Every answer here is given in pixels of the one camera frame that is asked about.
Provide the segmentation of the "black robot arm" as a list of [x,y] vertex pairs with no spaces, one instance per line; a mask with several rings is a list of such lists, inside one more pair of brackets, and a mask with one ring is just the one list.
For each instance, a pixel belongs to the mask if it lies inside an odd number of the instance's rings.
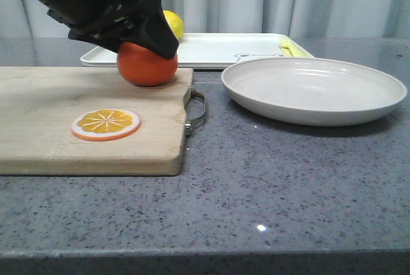
[[69,28],[68,38],[116,53],[125,42],[171,59],[179,42],[161,0],[37,0],[48,16]]

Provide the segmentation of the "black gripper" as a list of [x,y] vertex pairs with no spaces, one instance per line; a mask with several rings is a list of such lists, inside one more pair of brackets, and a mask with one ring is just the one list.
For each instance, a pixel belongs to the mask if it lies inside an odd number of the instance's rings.
[[179,41],[161,0],[52,0],[48,16],[69,28],[68,38],[117,53],[125,41],[172,59]]

